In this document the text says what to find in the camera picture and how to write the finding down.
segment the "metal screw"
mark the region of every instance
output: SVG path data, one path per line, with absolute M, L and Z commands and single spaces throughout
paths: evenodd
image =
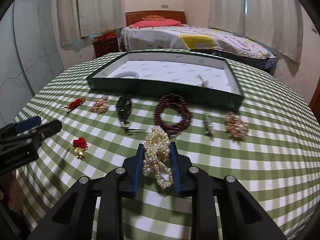
M 123 168 L 123 167 L 117 168 L 117 169 L 116 169 L 116 173 L 118 173 L 118 174 L 123 174 L 123 173 L 125 173 L 125 168 Z
M 80 182 L 81 184 L 86 184 L 88 181 L 89 181 L 88 177 L 81 177 L 81 178 L 79 179 L 79 182 Z
M 198 173 L 198 172 L 199 172 L 199 169 L 198 169 L 197 167 L 192 166 L 192 167 L 189 168 L 189 171 L 190 171 L 191 173 Z
M 234 176 L 229 175 L 226 177 L 226 180 L 227 182 L 234 183 L 236 181 L 236 178 Z

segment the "curtain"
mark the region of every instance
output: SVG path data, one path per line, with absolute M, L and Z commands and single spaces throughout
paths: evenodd
M 81 39 L 77 0 L 57 0 L 57 17 L 61 46 Z
M 78 0 L 81 36 L 125 27 L 124 0 Z
M 244 34 L 244 0 L 211 0 L 209 28 Z
M 303 40 L 298 0 L 247 0 L 245 35 L 300 62 Z
M 298 0 L 211 0 L 208 25 L 245 35 L 300 62 L 303 20 Z

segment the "pillow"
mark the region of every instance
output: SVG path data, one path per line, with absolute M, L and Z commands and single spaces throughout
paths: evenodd
M 135 24 L 130 25 L 130 28 L 140 29 L 140 28 L 148 28 L 148 27 L 171 27 L 171 26 L 180 26 L 184 27 L 181 22 L 172 20 L 172 19 L 165 19 L 162 21 L 140 21 Z
M 142 21 L 163 21 L 163 20 L 165 20 L 165 18 L 159 15 L 149 15 L 142 18 Z

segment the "brown crystal bracelet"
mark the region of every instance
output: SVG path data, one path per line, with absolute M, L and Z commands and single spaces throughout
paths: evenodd
M 167 109 L 172 108 L 181 115 L 182 120 L 173 125 L 167 125 L 161 119 L 161 113 Z M 185 100 L 179 96 L 170 94 L 161 98 L 155 109 L 155 124 L 160 126 L 168 136 L 176 135 L 187 129 L 191 123 L 192 113 L 189 112 Z

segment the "nightstand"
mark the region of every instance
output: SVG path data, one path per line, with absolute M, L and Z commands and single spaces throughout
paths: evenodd
M 111 52 L 119 52 L 117 37 L 106 39 L 104 41 L 95 41 L 92 44 L 97 58 Z

